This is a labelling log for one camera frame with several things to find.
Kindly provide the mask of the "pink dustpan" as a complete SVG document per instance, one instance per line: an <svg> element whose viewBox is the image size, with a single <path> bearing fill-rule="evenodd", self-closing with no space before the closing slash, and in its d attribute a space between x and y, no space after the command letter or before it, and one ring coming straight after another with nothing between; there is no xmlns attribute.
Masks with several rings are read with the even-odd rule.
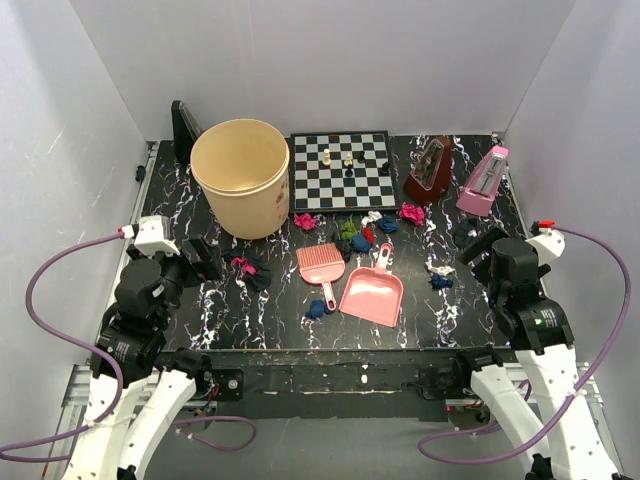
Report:
<svg viewBox="0 0 640 480"><path fill-rule="evenodd" d="M392 245L381 245L374 267L358 267L350 275L339 311L382 326L397 325L404 285L387 271Z"/></svg>

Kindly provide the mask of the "pink hand brush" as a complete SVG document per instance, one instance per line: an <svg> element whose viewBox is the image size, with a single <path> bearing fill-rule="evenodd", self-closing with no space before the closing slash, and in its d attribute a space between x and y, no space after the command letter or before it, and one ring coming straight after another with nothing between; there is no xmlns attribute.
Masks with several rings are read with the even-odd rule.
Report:
<svg viewBox="0 0 640 480"><path fill-rule="evenodd" d="M333 292L333 283L342 278L346 264L341 252L334 243L303 247L296 250L298 268L302 279L310 284L321 286L328 310L337 308Z"/></svg>

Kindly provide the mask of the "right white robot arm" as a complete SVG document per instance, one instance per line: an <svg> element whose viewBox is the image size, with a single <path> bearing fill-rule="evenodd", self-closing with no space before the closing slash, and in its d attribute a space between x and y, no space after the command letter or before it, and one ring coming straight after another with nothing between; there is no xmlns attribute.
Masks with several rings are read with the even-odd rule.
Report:
<svg viewBox="0 0 640 480"><path fill-rule="evenodd" d="M488 290L489 306L531 386L530 409L490 349L458 355L454 389L478 395L511 443L528 479L619 479L582 394L574 336L563 308L540 280L565 248L553 222L537 222L527 240L493 227L458 255Z"/></svg>

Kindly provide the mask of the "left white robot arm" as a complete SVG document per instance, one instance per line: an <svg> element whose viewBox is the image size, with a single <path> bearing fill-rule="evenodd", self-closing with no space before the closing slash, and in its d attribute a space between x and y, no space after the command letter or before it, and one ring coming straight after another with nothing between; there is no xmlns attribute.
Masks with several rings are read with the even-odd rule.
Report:
<svg viewBox="0 0 640 480"><path fill-rule="evenodd" d="M83 424L64 473L67 479L141 479L161 439L189 400L205 398L213 386L210 360L180 349L161 368L158 385L137 405L166 344L165 332L185 289L221 276L219 251L201 238L189 245L193 262L170 242L132 244L106 312L110 322L96 346L122 373L91 357L92 378Z"/></svg>

